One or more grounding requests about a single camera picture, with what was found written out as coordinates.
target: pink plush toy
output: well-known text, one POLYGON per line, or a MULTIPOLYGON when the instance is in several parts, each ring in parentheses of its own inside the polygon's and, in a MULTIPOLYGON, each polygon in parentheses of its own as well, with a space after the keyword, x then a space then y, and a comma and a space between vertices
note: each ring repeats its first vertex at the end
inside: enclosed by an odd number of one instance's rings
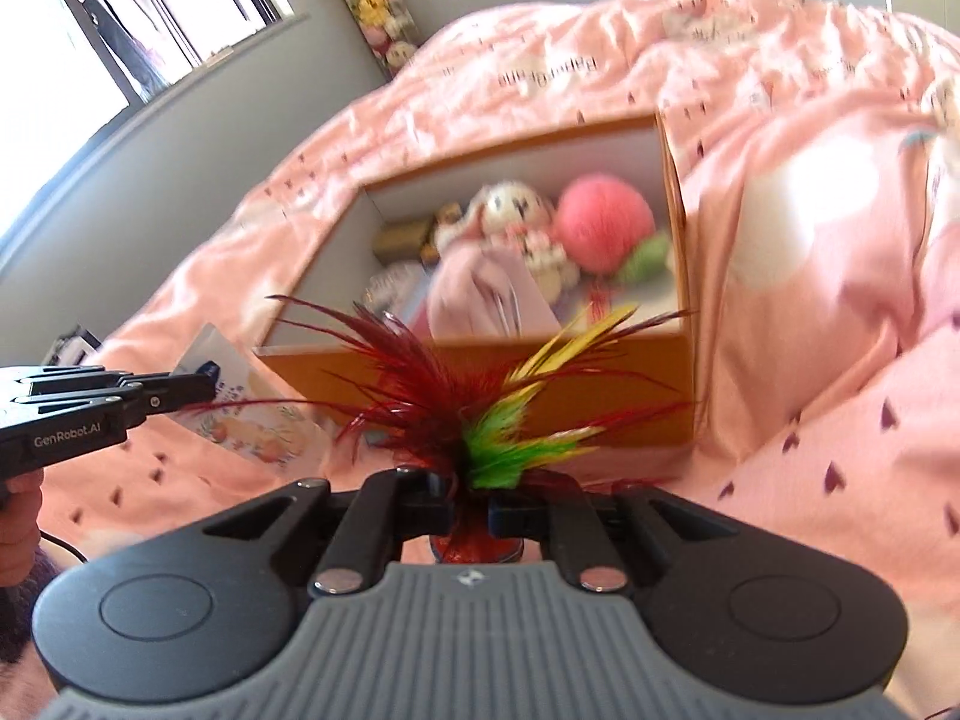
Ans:
POLYGON ((553 234, 584 271, 610 275, 656 231, 642 194, 603 173, 584 175, 560 195, 553 234))

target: teal plush toy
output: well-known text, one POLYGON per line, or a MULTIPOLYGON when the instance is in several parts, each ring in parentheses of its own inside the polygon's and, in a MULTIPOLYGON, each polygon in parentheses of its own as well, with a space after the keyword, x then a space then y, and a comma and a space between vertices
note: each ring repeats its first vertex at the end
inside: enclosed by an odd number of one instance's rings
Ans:
POLYGON ((664 232, 655 233, 637 244, 616 271, 613 281, 617 284, 640 284, 664 272, 669 256, 670 236, 664 232))

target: white plush toy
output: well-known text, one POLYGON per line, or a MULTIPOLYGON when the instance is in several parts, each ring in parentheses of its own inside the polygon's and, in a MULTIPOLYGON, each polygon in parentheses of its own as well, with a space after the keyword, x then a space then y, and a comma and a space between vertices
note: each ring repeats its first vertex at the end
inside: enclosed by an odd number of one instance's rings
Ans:
POLYGON ((553 204, 520 181, 501 181, 481 189, 464 218, 437 229, 434 244, 440 256, 453 242, 487 239, 523 252, 536 285, 550 303, 580 280, 580 269, 551 237, 553 204))

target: pink pouch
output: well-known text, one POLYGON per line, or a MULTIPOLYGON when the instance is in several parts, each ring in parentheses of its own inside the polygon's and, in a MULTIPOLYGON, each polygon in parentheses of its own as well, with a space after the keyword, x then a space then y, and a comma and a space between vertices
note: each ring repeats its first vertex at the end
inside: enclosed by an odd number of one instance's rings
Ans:
POLYGON ((488 242, 456 242, 426 298, 433 338, 554 336, 560 322, 520 252, 488 242))

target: pink bedding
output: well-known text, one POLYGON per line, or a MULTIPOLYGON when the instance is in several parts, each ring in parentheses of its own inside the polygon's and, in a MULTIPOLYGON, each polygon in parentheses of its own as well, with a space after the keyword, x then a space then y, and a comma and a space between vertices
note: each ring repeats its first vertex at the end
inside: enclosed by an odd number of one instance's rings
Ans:
MULTIPOLYGON (((570 470, 601 484, 667 467, 677 493, 885 577, 918 632, 892 693, 916 717, 939 712, 960 703, 959 71, 952 35, 840 2, 476 14, 297 148, 99 362, 164 370, 205 322, 256 346, 277 309, 264 296, 294 288, 360 183, 659 108, 700 308, 699 437, 570 470)), ((332 458, 320 472, 349 488, 382 463, 332 458)), ((128 446, 51 469, 41 523, 74 542, 148 535, 272 483, 155 420, 128 446)), ((29 715, 11 703, 8 720, 29 715)))

